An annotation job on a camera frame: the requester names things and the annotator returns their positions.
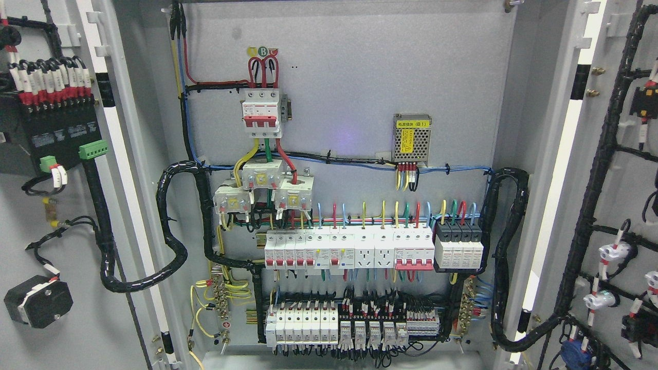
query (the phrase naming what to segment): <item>yellow wire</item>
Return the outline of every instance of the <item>yellow wire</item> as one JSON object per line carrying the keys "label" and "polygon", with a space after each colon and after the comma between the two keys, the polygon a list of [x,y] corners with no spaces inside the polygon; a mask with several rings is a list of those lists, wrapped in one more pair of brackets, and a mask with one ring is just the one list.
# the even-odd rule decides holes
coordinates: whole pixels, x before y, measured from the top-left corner
{"label": "yellow wire", "polygon": [[192,352],[192,350],[190,350],[190,356],[192,356],[194,361],[196,361],[197,364],[199,365],[199,370],[205,370],[205,366],[203,366],[201,360],[197,357],[197,355],[194,354],[194,352]]}
{"label": "yellow wire", "polygon": [[236,162],[236,166],[233,168],[233,176],[235,176],[236,178],[236,184],[238,185],[238,188],[242,186],[242,179],[239,176],[240,167],[242,167],[242,165],[245,162],[250,160],[253,157],[253,155],[256,154],[259,146],[260,146],[259,140],[254,139],[253,147],[251,148],[251,150],[247,154],[245,154],[244,157],[238,159],[238,162]]}
{"label": "yellow wire", "polygon": [[382,228],[386,224],[386,201],[382,200]]}
{"label": "yellow wire", "polygon": [[194,320],[196,321],[197,326],[199,327],[199,330],[201,330],[201,332],[203,333],[203,335],[207,336],[208,338],[214,338],[215,336],[212,335],[212,334],[209,334],[209,333],[208,333],[208,332],[207,332],[207,331],[201,326],[201,323],[199,322],[199,313],[201,313],[201,310],[202,310],[202,309],[205,309],[205,308],[201,307],[201,308],[199,308],[199,309],[197,310],[197,313],[194,315]]}
{"label": "yellow wire", "polygon": [[407,191],[407,188],[409,187],[409,171],[405,172],[405,187],[402,188],[402,191],[405,192]]}
{"label": "yellow wire", "polygon": [[400,227],[400,220],[398,219],[398,214],[397,214],[397,206],[399,205],[399,202],[395,202],[395,227],[399,228]]}
{"label": "yellow wire", "polygon": [[441,203],[441,225],[445,222],[445,207],[446,207],[446,202],[445,199]]}
{"label": "yellow wire", "polygon": [[178,52],[176,51],[176,42],[174,40],[171,40],[171,55],[172,58],[174,59],[174,75],[176,76],[176,89],[178,90],[178,96],[181,96],[183,94],[183,91],[180,89],[180,66],[178,65],[178,58],[176,55]]}

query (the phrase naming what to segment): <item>blue wire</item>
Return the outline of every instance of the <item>blue wire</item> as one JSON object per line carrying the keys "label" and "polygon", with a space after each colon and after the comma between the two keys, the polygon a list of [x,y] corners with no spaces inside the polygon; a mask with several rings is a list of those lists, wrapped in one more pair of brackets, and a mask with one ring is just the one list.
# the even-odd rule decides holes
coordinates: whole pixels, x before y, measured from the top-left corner
{"label": "blue wire", "polygon": [[[183,73],[183,68],[185,68],[185,64],[183,63],[183,54],[182,54],[182,44],[181,44],[181,39],[178,39],[178,72],[180,74],[180,84],[181,84],[181,91],[185,92],[185,74]],[[183,99],[183,105],[185,107],[185,120],[188,123],[188,143],[190,145],[190,151],[192,154],[192,158],[194,159],[195,162],[203,165],[206,168],[212,169],[212,170],[232,170],[233,166],[211,166],[211,165],[204,165],[201,163],[199,158],[197,157],[197,151],[196,148],[194,147],[194,140],[192,140],[192,125],[190,121],[190,108],[188,106],[188,97],[185,93],[183,93],[182,96]]]}
{"label": "blue wire", "polygon": [[492,288],[494,287],[493,284],[490,284],[490,283],[488,283],[488,282],[482,280],[480,277],[476,277],[476,278],[477,278],[478,281],[481,282],[482,284],[488,285],[488,286],[490,286],[490,287],[492,287]]}

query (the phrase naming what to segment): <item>red breaker toggle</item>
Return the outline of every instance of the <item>red breaker toggle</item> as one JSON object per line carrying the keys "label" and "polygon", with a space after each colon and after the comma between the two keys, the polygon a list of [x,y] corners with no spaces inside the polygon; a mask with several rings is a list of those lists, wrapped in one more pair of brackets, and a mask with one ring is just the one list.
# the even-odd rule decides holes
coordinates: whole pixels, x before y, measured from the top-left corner
{"label": "red breaker toggle", "polygon": [[244,116],[247,127],[275,127],[276,116]]}
{"label": "red breaker toggle", "polygon": [[395,269],[402,271],[430,271],[434,270],[434,263],[431,259],[426,259],[425,263],[422,262],[422,259],[416,259],[416,263],[412,263],[411,259],[407,259],[406,263],[402,263],[401,259],[396,259]]}

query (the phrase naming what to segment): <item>miniature circuit breaker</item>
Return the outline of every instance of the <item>miniature circuit breaker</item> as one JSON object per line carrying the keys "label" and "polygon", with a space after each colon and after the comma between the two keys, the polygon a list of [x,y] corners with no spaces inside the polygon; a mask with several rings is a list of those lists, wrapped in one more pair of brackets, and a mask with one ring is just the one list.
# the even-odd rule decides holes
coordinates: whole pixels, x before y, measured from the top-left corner
{"label": "miniature circuit breaker", "polygon": [[242,167],[242,187],[245,190],[277,189],[283,181],[284,171],[281,159],[273,159],[271,162],[252,159]]}
{"label": "miniature circuit breaker", "polygon": [[274,192],[274,204],[277,210],[276,219],[281,219],[283,211],[288,209],[309,212],[312,207],[312,192],[312,176],[300,176],[297,179],[297,184],[292,183],[291,176],[286,176],[283,183],[281,183],[281,187]]}
{"label": "miniature circuit breaker", "polygon": [[278,89],[244,89],[242,121],[252,138],[281,138],[282,95]]}
{"label": "miniature circuit breaker", "polygon": [[429,115],[395,115],[393,162],[425,162],[430,158],[432,117]]}
{"label": "miniature circuit breaker", "polygon": [[250,192],[238,188],[235,180],[227,180],[215,192],[215,209],[218,215],[244,213],[249,219],[251,210]]}

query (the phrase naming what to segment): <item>warning sticker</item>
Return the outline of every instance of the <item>warning sticker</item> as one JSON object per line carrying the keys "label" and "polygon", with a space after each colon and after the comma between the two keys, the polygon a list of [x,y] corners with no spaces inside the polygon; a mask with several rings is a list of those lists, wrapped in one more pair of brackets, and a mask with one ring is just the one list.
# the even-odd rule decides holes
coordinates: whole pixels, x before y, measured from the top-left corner
{"label": "warning sticker", "polygon": [[397,120],[395,128],[429,128],[431,125],[428,119]]}
{"label": "warning sticker", "polygon": [[400,135],[400,153],[413,153],[414,129],[403,128]]}

